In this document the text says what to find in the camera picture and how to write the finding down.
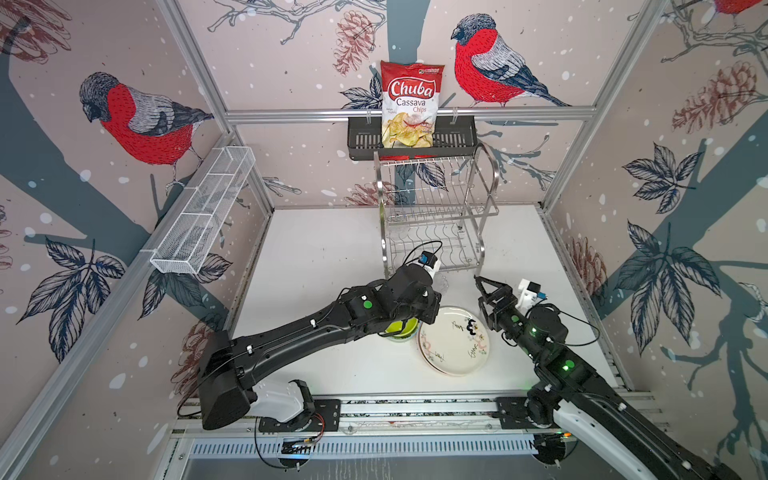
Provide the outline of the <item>lime green bowl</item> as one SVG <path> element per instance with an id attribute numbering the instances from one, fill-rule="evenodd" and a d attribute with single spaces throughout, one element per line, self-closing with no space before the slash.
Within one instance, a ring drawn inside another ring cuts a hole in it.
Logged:
<path id="1" fill-rule="evenodd" d="M 407 321 L 396 321 L 391 323 L 385 330 L 386 336 L 407 336 L 416 333 L 420 321 L 417 318 L 411 318 Z"/>

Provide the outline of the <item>white painted ceramic plate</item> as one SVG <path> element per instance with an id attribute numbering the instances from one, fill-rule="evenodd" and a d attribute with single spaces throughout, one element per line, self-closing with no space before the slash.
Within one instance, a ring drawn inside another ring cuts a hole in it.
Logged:
<path id="1" fill-rule="evenodd" d="M 436 371 L 454 377 L 473 374 L 490 356 L 485 325 L 466 309 L 442 306 L 432 324 L 418 330 L 422 357 Z"/>

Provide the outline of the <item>leaf pattern bowl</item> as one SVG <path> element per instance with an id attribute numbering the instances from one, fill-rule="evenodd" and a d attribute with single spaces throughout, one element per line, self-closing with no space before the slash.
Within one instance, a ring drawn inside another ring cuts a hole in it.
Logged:
<path id="1" fill-rule="evenodd" d="M 383 337 L 382 336 L 382 338 L 384 338 L 385 340 L 391 341 L 391 342 L 404 343 L 404 342 L 408 342 L 410 340 L 415 339 L 416 336 L 417 336 L 417 334 L 414 332 L 411 335 L 407 335 L 407 336 L 405 336 L 405 335 L 403 335 L 403 336 L 389 336 L 389 337 Z"/>

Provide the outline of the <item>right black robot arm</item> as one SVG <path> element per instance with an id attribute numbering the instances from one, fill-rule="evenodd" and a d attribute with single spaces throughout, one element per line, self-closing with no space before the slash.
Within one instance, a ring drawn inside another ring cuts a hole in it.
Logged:
<path id="1" fill-rule="evenodd" d="M 535 294 L 477 276 L 486 325 L 520 348 L 538 381 L 528 391 L 528 419 L 573 434 L 627 479 L 735 479 L 673 440 L 624 400 L 568 342 L 562 310 Z"/>

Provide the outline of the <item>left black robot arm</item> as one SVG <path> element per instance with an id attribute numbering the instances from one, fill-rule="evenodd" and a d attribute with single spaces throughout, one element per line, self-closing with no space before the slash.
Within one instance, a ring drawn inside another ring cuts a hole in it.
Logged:
<path id="1" fill-rule="evenodd" d="M 198 364 L 202 427 L 217 430 L 243 418 L 252 406 L 280 423 L 314 412 L 306 384 L 264 379 L 323 349 L 384 335 L 394 322 L 416 318 L 432 324 L 442 295 L 433 276 L 418 264 L 400 267 L 388 279 L 346 288 L 321 310 L 281 327 L 235 339 L 212 335 Z"/>

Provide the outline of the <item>steel two-tier dish rack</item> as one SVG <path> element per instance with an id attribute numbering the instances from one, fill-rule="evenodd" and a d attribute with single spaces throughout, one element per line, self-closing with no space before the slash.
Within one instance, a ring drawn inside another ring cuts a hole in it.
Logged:
<path id="1" fill-rule="evenodd" d="M 486 258 L 483 230 L 499 208 L 499 167 L 481 168 L 484 145 L 469 156 L 383 160 L 374 154 L 381 250 L 387 276 L 433 251 L 444 272 L 480 274 Z"/>

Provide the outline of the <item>red Chuba chips bag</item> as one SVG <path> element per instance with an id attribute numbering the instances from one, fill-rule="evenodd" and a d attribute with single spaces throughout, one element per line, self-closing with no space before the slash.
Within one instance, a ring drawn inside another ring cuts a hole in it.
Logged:
<path id="1" fill-rule="evenodd" d="M 381 63 L 382 145 L 431 148 L 443 65 Z"/>

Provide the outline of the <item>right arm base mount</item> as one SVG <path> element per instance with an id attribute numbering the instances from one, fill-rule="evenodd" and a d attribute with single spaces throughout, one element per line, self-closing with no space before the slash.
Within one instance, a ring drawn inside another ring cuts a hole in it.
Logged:
<path id="1" fill-rule="evenodd" d="M 497 397 L 492 415 L 502 430 L 555 430 L 565 432 L 554 420 L 557 407 L 539 398 Z"/>

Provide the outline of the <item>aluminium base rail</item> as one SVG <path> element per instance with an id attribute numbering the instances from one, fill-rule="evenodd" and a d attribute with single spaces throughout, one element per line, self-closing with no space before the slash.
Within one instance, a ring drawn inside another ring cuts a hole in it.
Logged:
<path id="1" fill-rule="evenodd" d="M 672 433 L 672 427 L 650 392 L 627 392 L 619 395 L 637 409 L 656 427 Z M 512 420 L 512 407 L 500 406 L 501 397 L 515 397 L 512 406 L 524 402 L 522 392 L 492 392 L 490 394 L 435 395 L 345 395 L 339 396 L 340 406 L 330 414 L 323 413 L 325 433 L 342 435 L 373 434 L 458 434 L 515 431 L 536 432 L 539 429 L 528 420 Z M 244 436 L 252 432 L 256 417 L 249 413 L 243 419 L 222 429 L 205 431 L 199 418 L 176 420 L 173 435 Z"/>

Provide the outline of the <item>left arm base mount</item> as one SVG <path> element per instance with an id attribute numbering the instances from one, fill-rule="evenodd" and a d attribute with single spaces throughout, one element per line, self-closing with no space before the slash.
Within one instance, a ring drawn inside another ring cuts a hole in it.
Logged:
<path id="1" fill-rule="evenodd" d="M 287 422 L 260 418 L 257 430 L 263 434 L 337 432 L 340 417 L 341 401 L 339 399 L 320 399 L 314 401 L 312 413 L 303 412 Z"/>

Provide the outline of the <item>black wall basket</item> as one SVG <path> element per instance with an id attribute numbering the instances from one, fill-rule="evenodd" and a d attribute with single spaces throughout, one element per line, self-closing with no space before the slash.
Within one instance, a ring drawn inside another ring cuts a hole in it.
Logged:
<path id="1" fill-rule="evenodd" d="M 471 116 L 438 116 L 434 124 L 409 124 L 403 115 L 382 125 L 381 118 L 351 118 L 347 146 L 352 160 L 472 156 L 479 141 Z"/>

